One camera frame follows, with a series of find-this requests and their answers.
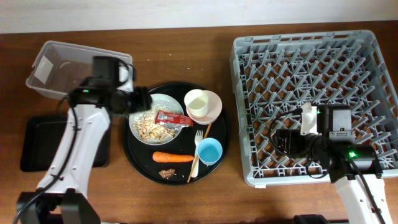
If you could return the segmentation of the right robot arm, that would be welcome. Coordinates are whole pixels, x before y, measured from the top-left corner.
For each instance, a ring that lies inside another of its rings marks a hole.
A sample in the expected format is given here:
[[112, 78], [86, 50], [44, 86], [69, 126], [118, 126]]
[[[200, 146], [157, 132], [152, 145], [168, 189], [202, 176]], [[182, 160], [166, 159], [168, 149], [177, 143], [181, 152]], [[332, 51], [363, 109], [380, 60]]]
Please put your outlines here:
[[299, 130], [278, 129], [268, 137], [278, 153], [306, 156], [327, 170], [350, 223], [392, 223], [377, 153], [371, 145], [356, 144], [354, 132], [327, 129], [302, 136]]

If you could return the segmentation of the red snack wrapper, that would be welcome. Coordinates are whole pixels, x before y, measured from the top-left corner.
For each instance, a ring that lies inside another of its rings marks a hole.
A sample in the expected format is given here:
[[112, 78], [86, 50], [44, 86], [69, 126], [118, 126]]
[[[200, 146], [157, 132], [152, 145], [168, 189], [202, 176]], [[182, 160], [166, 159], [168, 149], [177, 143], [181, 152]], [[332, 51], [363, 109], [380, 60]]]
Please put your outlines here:
[[168, 129], [180, 129], [192, 127], [193, 120], [183, 114], [159, 110], [155, 117], [155, 124], [159, 124]]

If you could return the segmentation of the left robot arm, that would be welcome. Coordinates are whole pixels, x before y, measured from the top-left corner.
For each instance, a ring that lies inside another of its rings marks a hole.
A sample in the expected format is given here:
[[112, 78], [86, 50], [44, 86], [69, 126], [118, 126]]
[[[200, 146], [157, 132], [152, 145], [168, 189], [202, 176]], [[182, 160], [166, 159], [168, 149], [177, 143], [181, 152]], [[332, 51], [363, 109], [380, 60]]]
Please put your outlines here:
[[55, 157], [35, 192], [23, 192], [14, 223], [100, 223], [87, 199], [97, 150], [108, 131], [110, 113], [150, 109], [146, 87], [79, 86], [66, 97], [70, 108]]

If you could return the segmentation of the cream paper cup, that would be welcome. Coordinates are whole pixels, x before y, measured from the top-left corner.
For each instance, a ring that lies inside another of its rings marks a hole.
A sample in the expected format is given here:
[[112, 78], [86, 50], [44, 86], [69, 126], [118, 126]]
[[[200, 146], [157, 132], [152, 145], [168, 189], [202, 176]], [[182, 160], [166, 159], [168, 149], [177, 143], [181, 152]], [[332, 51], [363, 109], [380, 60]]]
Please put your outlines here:
[[184, 97], [188, 111], [197, 118], [202, 118], [207, 114], [208, 102], [208, 95], [200, 89], [190, 90]]

